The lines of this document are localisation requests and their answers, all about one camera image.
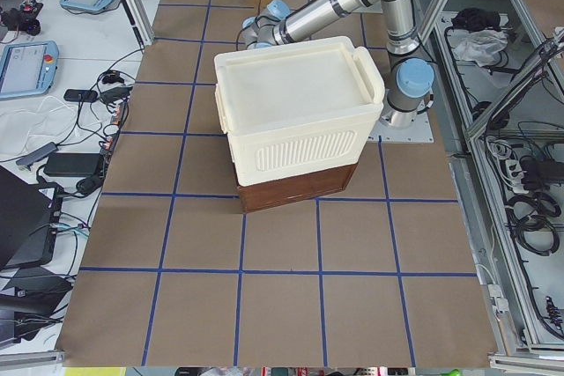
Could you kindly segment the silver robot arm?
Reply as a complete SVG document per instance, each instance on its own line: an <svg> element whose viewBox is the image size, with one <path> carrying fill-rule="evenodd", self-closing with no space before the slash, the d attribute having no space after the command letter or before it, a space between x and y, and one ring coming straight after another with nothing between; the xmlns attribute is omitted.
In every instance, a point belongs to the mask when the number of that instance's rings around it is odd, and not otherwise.
<svg viewBox="0 0 564 376"><path fill-rule="evenodd" d="M246 48L304 41L339 19L376 3L382 6L390 57L407 57L422 47L412 0L311 0L296 11L273 0L258 15L243 22L240 37Z"/></svg>

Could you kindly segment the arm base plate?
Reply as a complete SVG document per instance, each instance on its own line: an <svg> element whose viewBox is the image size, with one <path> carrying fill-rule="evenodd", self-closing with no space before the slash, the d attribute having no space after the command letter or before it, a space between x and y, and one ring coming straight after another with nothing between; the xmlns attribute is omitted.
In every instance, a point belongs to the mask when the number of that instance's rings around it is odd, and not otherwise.
<svg viewBox="0 0 564 376"><path fill-rule="evenodd" d="M367 140L370 143L432 144L434 135L428 112L402 113L385 107Z"/></svg>

